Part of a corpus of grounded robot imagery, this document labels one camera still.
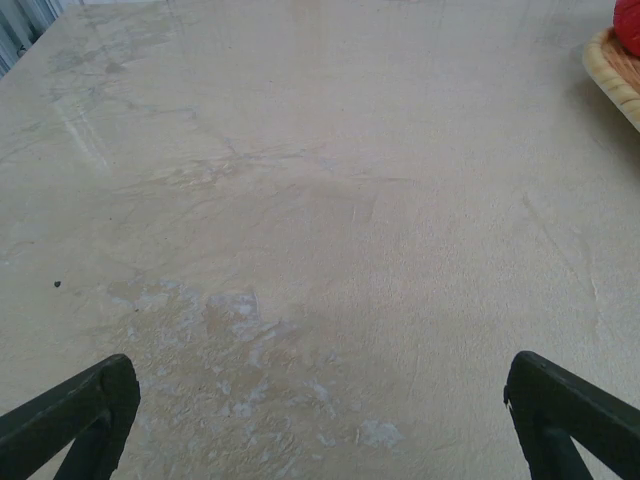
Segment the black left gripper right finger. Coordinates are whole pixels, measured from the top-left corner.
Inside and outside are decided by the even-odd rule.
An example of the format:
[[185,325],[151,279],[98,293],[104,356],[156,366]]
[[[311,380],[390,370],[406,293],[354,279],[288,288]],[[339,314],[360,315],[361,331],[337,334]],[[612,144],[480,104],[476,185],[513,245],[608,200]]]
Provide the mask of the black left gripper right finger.
[[533,479],[590,479],[581,444],[621,479],[639,477],[639,410],[532,351],[503,390]]

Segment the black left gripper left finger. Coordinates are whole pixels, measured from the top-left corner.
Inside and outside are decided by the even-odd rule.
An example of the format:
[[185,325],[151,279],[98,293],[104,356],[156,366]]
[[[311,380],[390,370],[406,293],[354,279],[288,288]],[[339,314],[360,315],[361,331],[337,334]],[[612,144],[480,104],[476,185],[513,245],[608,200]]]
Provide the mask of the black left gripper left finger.
[[1,477],[27,479],[68,448],[56,479],[109,479],[140,404],[132,361],[111,355],[1,416]]

